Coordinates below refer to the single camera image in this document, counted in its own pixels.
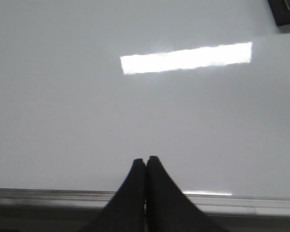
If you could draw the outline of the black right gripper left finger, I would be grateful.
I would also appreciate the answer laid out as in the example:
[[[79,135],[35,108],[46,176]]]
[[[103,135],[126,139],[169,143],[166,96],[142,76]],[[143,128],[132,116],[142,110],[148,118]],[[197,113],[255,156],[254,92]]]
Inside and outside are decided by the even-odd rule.
[[[110,202],[82,232],[143,232],[145,218],[145,164],[135,159]]]

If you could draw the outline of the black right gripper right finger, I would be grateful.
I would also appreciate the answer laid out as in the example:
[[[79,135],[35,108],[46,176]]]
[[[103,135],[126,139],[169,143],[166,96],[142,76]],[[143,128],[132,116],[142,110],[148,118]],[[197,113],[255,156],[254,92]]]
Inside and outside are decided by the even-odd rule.
[[[157,156],[146,165],[146,217],[150,232],[226,232],[182,193]]]

